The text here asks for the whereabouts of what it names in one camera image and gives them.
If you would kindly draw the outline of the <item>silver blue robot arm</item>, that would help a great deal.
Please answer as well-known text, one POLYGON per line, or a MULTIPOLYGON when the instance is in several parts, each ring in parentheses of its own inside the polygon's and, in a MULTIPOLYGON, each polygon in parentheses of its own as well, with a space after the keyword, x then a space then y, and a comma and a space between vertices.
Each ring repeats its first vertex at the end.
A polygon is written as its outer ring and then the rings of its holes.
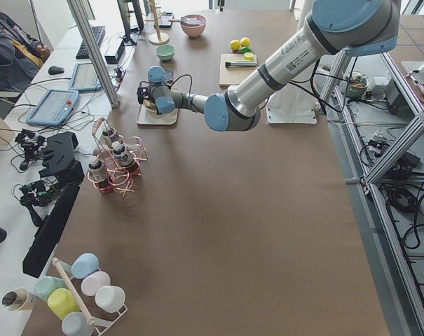
POLYGON ((341 50, 350 56, 392 50, 398 39, 400 6, 400 1, 388 0, 314 1, 303 27, 240 84, 209 97, 174 92, 165 70, 153 66, 148 86, 137 89, 138 102, 148 100, 161 114, 175 109, 202 113, 214 131, 250 130, 260 120, 260 104, 321 56, 341 50))

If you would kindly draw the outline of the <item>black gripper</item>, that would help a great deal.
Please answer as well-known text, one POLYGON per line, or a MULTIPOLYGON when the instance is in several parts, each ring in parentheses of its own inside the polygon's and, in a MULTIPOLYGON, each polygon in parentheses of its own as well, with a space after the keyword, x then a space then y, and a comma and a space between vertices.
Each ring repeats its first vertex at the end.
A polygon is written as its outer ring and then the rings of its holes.
MULTIPOLYGON (((152 94, 154 83, 151 81, 141 81, 137 87, 137 101, 139 104, 143 104, 144 100, 155 103, 155 98, 152 94)), ((156 114, 161 116, 161 110, 156 107, 156 114)))

